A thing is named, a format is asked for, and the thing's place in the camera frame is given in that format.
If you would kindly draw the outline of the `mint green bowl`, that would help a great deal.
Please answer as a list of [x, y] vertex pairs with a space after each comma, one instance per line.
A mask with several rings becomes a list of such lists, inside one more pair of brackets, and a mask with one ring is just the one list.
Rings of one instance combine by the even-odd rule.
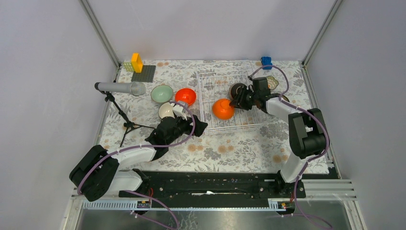
[[151, 91], [151, 99], [156, 103], [169, 102], [173, 97], [173, 89], [168, 85], [158, 85]]

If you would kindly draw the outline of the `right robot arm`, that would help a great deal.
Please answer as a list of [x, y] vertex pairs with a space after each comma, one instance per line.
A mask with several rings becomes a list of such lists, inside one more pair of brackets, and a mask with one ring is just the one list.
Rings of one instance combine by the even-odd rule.
[[297, 107], [278, 93], [272, 93], [266, 78], [253, 79], [247, 86], [236, 83], [229, 88], [230, 105], [250, 110], [254, 106], [288, 124], [292, 156], [279, 171], [280, 181], [275, 183], [275, 193], [287, 197], [293, 192], [293, 182], [300, 178], [303, 168], [313, 158], [319, 157], [329, 147], [329, 138], [320, 109], [305, 110]]

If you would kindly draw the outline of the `black bowl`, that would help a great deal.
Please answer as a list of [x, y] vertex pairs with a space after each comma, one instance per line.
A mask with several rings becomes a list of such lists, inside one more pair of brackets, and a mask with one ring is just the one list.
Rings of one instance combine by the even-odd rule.
[[232, 86], [230, 86], [229, 90], [228, 90], [228, 96], [229, 96], [230, 100], [233, 100], [237, 96], [238, 91], [240, 89], [246, 89], [246, 88], [247, 88], [247, 85], [245, 85], [243, 83], [235, 83]]

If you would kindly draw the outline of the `orange bowl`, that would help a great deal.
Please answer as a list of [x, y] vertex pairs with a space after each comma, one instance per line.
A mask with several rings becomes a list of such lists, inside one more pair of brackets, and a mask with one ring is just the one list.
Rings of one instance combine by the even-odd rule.
[[196, 92], [191, 88], [182, 88], [175, 93], [175, 101], [185, 102], [188, 104], [188, 106], [193, 105], [196, 98]]
[[212, 112], [215, 117], [228, 120], [231, 119], [235, 114], [235, 109], [230, 105], [229, 99], [219, 99], [212, 106]]

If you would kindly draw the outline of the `small white floral bowl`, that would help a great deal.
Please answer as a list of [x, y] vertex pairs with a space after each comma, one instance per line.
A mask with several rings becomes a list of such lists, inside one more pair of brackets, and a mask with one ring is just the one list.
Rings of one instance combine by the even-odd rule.
[[267, 76], [266, 79], [270, 90], [275, 90], [278, 87], [279, 82], [273, 76]]

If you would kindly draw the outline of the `teal and white bowl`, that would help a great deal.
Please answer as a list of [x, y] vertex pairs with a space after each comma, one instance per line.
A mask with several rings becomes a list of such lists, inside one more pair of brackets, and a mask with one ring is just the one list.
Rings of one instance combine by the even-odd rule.
[[171, 103], [166, 102], [164, 104], [162, 104], [158, 110], [158, 116], [163, 119], [165, 117], [172, 117], [174, 118], [174, 112], [173, 112], [173, 106], [171, 105]]

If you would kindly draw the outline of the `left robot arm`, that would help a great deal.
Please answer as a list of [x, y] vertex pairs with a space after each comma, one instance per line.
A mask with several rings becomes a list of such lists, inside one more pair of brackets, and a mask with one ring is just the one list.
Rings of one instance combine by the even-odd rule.
[[101, 145], [93, 146], [69, 174], [78, 194], [88, 201], [96, 201], [106, 193], [114, 194], [130, 190], [142, 197], [148, 192], [148, 183], [134, 171], [122, 172], [129, 166], [154, 161], [164, 156], [169, 147], [182, 135], [200, 137], [208, 123], [196, 115], [184, 120], [181, 117], [165, 117], [152, 133], [140, 144], [108, 151]]

